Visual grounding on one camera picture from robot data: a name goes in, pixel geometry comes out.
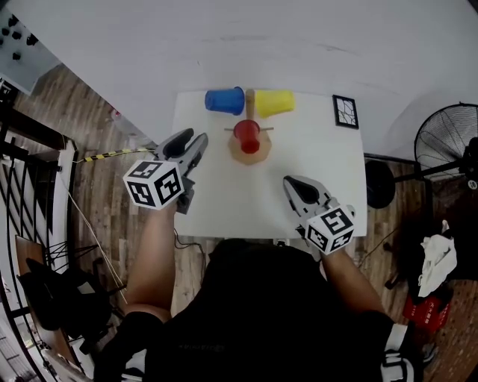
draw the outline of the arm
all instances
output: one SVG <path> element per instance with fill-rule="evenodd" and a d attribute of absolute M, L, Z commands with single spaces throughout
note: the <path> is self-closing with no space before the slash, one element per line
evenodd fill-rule
<path fill-rule="evenodd" d="M 174 214 L 176 203 L 152 211 L 146 220 L 137 257 L 128 278 L 125 313 L 147 312 L 162 322 L 171 318 L 176 268 Z"/>
<path fill-rule="evenodd" d="M 351 311 L 362 313 L 375 310 L 385 313 L 379 295 L 345 250 L 322 255 L 322 263 L 328 281 Z"/>

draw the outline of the blue cup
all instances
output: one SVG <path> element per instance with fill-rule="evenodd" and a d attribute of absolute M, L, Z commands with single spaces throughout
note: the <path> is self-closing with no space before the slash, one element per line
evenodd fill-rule
<path fill-rule="evenodd" d="M 238 116 L 244 110 L 246 97 L 240 87 L 225 90 L 209 90 L 204 97 L 206 109 L 211 111 L 222 111 Z"/>

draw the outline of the white table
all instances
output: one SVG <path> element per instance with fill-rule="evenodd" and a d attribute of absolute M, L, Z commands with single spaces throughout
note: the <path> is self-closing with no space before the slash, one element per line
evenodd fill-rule
<path fill-rule="evenodd" d="M 282 188 L 286 175 L 323 183 L 342 204 L 356 209 L 355 236 L 367 232 L 367 189 L 360 131 L 335 126 L 332 97 L 295 93 L 296 110 L 256 118 L 269 131 L 272 149 L 261 163 L 232 159 L 228 141 L 241 116 L 207 111 L 205 92 L 179 93 L 173 132 L 206 132 L 209 145 L 190 178 L 196 192 L 186 216 L 176 215 L 181 235 L 297 238 L 295 213 Z"/>

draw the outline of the black fan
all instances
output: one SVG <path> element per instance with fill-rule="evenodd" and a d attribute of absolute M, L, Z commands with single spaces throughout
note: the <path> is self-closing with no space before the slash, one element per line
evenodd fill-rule
<path fill-rule="evenodd" d="M 475 190 L 478 182 L 478 105 L 455 104 L 433 113 L 415 138 L 415 172 L 393 178 L 381 162 L 365 165 L 367 202 L 373 208 L 388 206 L 395 183 L 425 178 L 443 180 L 465 176 Z"/>

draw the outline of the yellow black tape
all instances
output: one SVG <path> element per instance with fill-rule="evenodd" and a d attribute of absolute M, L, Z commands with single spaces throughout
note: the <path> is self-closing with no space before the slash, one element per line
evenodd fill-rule
<path fill-rule="evenodd" d="M 86 157 L 81 160 L 77 160 L 75 163 L 80 163 L 80 162 L 93 162 L 94 160 L 98 159 L 105 159 L 105 158 L 111 158 L 111 157 L 117 157 L 118 155 L 123 155 L 123 154 L 132 154 L 136 152 L 155 152 L 154 150 L 150 150 L 148 148 L 124 148 L 122 150 L 116 150 L 116 151 L 109 151 L 105 152 L 104 154 L 98 154 L 98 155 L 93 155 L 92 157 Z"/>

